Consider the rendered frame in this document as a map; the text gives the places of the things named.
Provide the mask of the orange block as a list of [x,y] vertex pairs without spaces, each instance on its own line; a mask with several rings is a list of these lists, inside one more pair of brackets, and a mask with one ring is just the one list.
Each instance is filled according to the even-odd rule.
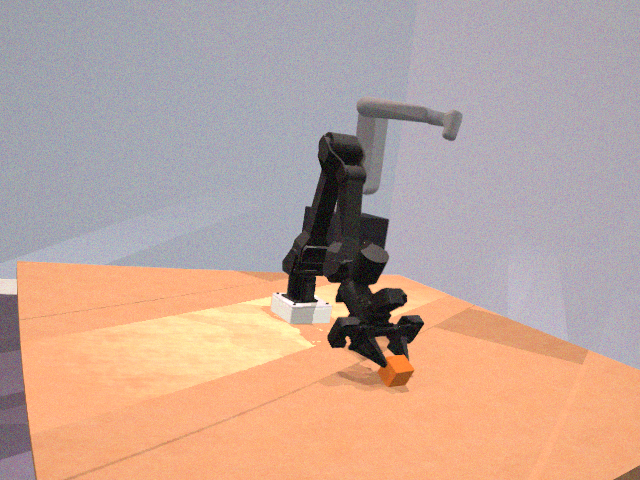
[[388,366],[380,367],[378,374],[387,387],[406,385],[415,369],[404,355],[386,356]]

